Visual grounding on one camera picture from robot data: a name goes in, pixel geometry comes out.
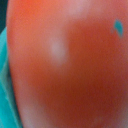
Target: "tomato skin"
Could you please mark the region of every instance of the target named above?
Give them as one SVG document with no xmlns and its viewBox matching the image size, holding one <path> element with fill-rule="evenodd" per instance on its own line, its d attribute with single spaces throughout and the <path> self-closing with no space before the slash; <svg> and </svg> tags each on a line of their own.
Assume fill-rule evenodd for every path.
<svg viewBox="0 0 128 128">
<path fill-rule="evenodd" d="M 25 128 L 126 128 L 127 6 L 127 0 L 9 1 L 9 62 Z"/>
</svg>

